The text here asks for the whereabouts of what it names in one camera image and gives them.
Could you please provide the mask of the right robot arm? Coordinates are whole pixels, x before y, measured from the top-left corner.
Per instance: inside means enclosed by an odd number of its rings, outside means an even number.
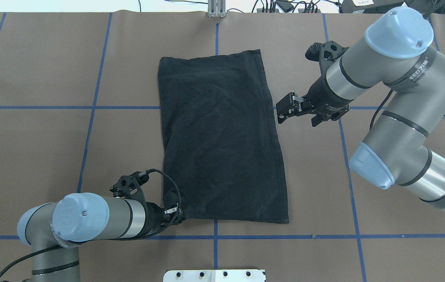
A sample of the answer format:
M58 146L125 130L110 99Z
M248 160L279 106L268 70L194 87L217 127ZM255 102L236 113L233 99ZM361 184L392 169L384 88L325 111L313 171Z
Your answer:
M445 55L421 13L394 7L351 47L314 43L305 53L321 75L301 98L290 92L276 104L278 123L312 114L312 126L345 115L349 104L382 82L394 93L349 161L350 170L386 190L404 187L445 212L445 158L424 142L445 119Z

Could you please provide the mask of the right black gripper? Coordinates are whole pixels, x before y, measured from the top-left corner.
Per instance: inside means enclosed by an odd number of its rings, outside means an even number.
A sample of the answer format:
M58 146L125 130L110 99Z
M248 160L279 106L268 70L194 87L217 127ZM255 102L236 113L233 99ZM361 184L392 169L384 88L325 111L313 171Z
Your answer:
M319 77L302 98L289 92L276 104L277 121L283 124L287 118L313 114L311 123L316 127L324 121L339 120L350 110L349 103L330 89L326 78Z

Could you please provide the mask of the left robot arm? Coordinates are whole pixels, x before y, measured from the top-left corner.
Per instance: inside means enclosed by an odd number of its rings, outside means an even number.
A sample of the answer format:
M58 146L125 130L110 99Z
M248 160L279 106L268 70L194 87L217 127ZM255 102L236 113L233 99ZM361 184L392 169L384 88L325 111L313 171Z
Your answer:
M15 264L31 258L29 282L79 282L79 246L96 240L147 239L163 232L180 214L179 203L163 209L139 193L126 198L69 194L21 216L17 235L32 253L8 264L0 279Z

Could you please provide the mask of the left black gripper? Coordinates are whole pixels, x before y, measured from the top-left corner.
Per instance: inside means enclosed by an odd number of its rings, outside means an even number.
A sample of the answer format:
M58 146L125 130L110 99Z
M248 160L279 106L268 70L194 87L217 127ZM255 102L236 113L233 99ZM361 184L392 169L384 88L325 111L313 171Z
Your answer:
M147 223L145 226L145 235L158 234L165 230L165 226L180 225L185 221L185 217L180 215L180 205L176 204L172 208L163 209L159 205L146 202L147 207Z

